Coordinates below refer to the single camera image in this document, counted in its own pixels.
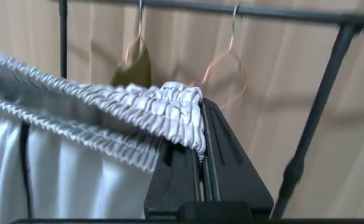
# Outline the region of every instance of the horizontal rod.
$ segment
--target horizontal rod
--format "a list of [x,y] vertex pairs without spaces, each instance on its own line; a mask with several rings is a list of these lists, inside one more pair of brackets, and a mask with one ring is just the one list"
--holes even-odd
[[[91,0],[91,2],[106,4],[139,4],[139,0]],[[142,0],[144,7],[159,9],[188,10],[197,12],[212,12],[219,14],[233,14],[234,5],[211,2],[174,1],[174,0]],[[240,5],[237,14],[268,19],[282,19],[290,21],[315,22],[321,24],[350,24],[364,29],[364,14],[335,13],[323,11],[297,10],[287,7]]]

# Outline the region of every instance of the garment hanging on rack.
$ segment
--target garment hanging on rack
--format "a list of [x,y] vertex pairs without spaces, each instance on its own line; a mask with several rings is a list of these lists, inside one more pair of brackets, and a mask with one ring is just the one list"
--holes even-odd
[[141,217],[164,139],[205,150],[201,100],[181,83],[79,84],[0,55],[0,223]]
[[144,43],[139,57],[126,68],[119,66],[111,80],[112,86],[126,86],[131,83],[146,88],[151,86],[151,61],[149,51]]

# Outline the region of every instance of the sheer fabric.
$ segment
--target sheer fabric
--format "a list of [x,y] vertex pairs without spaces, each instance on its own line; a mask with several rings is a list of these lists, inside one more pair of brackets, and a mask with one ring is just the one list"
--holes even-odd
[[166,139],[203,155],[201,100],[180,83],[79,84],[0,55],[0,224],[142,218]]

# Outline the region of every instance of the white fabric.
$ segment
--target white fabric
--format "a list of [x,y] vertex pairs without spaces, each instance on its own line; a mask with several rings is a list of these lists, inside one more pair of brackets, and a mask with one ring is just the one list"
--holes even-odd
[[[203,156],[200,100],[198,88],[180,83],[150,89],[79,84],[0,55],[0,224],[143,217],[165,139]],[[30,124],[27,183],[23,121]]]

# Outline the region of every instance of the clothes hanger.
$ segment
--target clothes hanger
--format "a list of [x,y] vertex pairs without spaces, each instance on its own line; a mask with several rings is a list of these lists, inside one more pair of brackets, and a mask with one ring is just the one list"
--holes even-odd
[[135,40],[131,44],[131,46],[127,49],[125,53],[125,58],[123,63],[126,64],[129,59],[129,54],[132,49],[134,49],[135,46],[137,46],[138,51],[140,49],[140,42],[144,43],[144,39],[142,37],[142,17],[143,17],[143,2],[142,0],[139,0],[139,27],[138,27],[138,35],[136,36]]
[[233,57],[233,59],[235,59],[238,63],[238,71],[240,74],[242,74],[244,76],[244,87],[243,89],[239,92],[239,94],[235,95],[231,100],[229,100],[227,103],[219,106],[220,109],[224,109],[227,106],[230,106],[235,100],[237,100],[237,98],[239,98],[245,91],[246,89],[246,72],[244,71],[243,67],[241,66],[241,59],[240,56],[238,56],[238,54],[234,51],[233,46],[234,46],[234,38],[235,38],[235,19],[236,19],[236,15],[238,12],[238,8],[239,8],[240,4],[237,3],[237,5],[234,8],[233,11],[233,20],[232,20],[232,24],[231,24],[231,28],[232,28],[232,34],[231,34],[231,39],[230,39],[230,44],[229,44],[229,48],[228,50],[221,54],[221,56],[219,56],[218,58],[216,58],[215,60],[213,60],[208,68],[207,71],[205,72],[205,75],[201,81],[200,86],[202,86],[210,77],[211,71],[214,68],[214,66],[216,66],[219,62],[221,62],[226,56],[230,55]]

